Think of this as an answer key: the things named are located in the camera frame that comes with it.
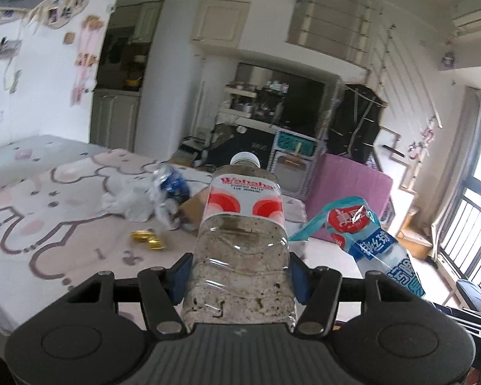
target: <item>wahaha label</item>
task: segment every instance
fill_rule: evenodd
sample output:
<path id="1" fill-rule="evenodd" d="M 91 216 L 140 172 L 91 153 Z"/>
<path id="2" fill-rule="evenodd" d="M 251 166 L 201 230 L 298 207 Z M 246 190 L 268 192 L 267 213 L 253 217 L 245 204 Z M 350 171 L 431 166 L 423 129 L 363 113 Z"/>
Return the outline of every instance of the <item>wahaha label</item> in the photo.
<path id="1" fill-rule="evenodd" d="M 263 178 L 234 174 L 214 178 L 203 221 L 218 214 L 265 218 L 285 229 L 280 187 Z"/>
<path id="2" fill-rule="evenodd" d="M 363 205 L 334 208 L 328 213 L 328 223 L 339 233 L 357 233 L 369 222 L 370 218 Z"/>

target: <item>bottle cap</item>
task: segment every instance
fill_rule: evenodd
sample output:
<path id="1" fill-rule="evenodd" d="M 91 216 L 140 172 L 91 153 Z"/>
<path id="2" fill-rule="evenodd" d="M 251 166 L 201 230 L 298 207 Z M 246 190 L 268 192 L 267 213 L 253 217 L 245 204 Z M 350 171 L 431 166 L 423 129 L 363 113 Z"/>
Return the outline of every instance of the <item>bottle cap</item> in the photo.
<path id="1" fill-rule="evenodd" d="M 245 160 L 247 162 L 251 162 L 252 164 L 256 165 L 257 168 L 260 167 L 260 161 L 258 160 L 257 156 L 252 154 L 251 152 L 239 152 L 233 156 L 232 160 L 230 161 L 230 165 L 235 165 L 240 161 Z"/>

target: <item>cardboard box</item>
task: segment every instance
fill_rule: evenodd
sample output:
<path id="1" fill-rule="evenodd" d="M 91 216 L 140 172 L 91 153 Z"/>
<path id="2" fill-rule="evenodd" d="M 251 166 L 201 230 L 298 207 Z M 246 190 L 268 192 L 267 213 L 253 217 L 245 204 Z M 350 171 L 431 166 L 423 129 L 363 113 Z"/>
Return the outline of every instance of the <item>cardboard box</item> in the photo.
<path id="1" fill-rule="evenodd" d="M 187 218 L 196 226 L 196 228 L 198 228 L 201 224 L 201 219 L 203 218 L 205 204 L 207 203 L 209 192 L 209 187 L 204 188 L 198 194 L 180 205 L 180 211 L 187 216 Z"/>

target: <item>plastic water bottle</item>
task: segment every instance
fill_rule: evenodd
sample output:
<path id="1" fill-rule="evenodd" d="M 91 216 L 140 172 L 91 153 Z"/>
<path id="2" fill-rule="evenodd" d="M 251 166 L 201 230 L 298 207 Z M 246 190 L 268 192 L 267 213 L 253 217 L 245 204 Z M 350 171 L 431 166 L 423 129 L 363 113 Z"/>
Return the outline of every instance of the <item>plastic water bottle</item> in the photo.
<path id="1" fill-rule="evenodd" d="M 296 321 L 280 186 L 249 152 L 214 174 L 183 301 L 195 323 Z"/>

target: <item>bottle label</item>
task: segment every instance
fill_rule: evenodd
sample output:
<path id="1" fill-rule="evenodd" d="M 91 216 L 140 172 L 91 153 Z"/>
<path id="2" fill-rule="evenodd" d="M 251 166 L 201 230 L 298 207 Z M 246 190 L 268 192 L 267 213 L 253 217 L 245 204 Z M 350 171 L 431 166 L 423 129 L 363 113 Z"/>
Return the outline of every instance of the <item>bottle label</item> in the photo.
<path id="1" fill-rule="evenodd" d="M 365 206 L 334 208 L 328 213 L 328 223 L 339 233 L 358 233 L 370 222 Z"/>
<path id="2" fill-rule="evenodd" d="M 426 292 L 422 288 L 421 282 L 418 280 L 415 270 L 411 264 L 410 258 L 405 257 L 395 267 L 387 272 L 387 276 L 395 280 L 398 284 L 408 288 L 415 295 L 422 297 Z"/>
<path id="3" fill-rule="evenodd" d="M 397 240 L 381 227 L 378 227 L 367 239 L 354 242 L 349 249 L 349 254 L 357 262 L 362 258 L 372 260 L 394 243 L 397 243 Z"/>
<path id="4" fill-rule="evenodd" d="M 214 178 L 203 221 L 218 214 L 268 219 L 285 230 L 280 187 L 264 178 L 232 173 Z"/>

